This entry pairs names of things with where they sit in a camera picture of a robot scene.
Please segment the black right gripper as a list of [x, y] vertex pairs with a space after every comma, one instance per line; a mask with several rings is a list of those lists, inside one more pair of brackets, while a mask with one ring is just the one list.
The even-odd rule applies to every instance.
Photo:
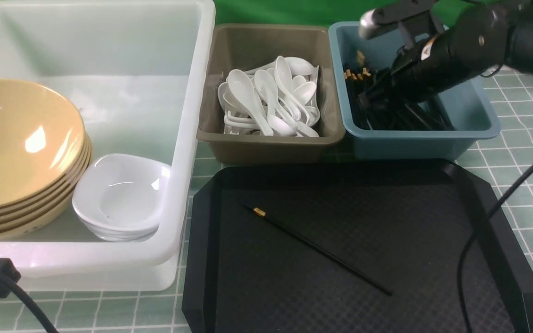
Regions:
[[508, 25], [499, 18], [465, 18], [439, 32], [411, 19], [392, 23], [404, 46], [360, 95], [368, 107], [387, 101], [421, 103], [502, 64]]

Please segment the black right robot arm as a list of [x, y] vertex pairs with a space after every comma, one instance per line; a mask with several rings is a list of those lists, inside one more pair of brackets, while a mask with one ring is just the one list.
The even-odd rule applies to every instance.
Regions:
[[533, 74], [533, 0], [472, 1], [449, 29], [434, 6], [434, 0], [397, 0], [361, 16], [361, 38], [398, 30], [404, 42], [392, 66], [360, 95], [366, 105], [421, 103], [493, 66]]

